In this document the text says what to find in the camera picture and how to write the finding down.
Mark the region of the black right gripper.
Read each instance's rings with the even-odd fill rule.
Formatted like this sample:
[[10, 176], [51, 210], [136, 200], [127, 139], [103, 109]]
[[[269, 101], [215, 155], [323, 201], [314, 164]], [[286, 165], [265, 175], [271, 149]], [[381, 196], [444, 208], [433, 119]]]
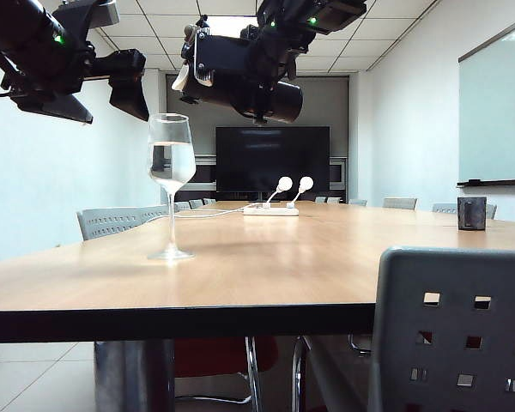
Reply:
[[[195, 69], [212, 70], [216, 75], [243, 76], [265, 82], [278, 82], [286, 74], [295, 78], [295, 59], [302, 46], [291, 45], [286, 38], [262, 33], [256, 39], [200, 33], [195, 40]], [[242, 115], [254, 124], [267, 124], [273, 88], [251, 82]]]

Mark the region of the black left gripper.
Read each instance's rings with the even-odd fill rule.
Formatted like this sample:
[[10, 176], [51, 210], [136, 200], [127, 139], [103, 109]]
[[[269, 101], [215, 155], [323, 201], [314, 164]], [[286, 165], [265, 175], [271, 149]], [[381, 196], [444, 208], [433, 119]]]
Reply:
[[[109, 102], [135, 118], [148, 121], [148, 107], [142, 90], [145, 56], [137, 49], [95, 56], [91, 43], [80, 40], [4, 41], [2, 54], [16, 70], [3, 77], [9, 97], [24, 112], [92, 124], [93, 116], [72, 93], [86, 79], [107, 78], [112, 88]], [[30, 94], [42, 94], [46, 98]]]

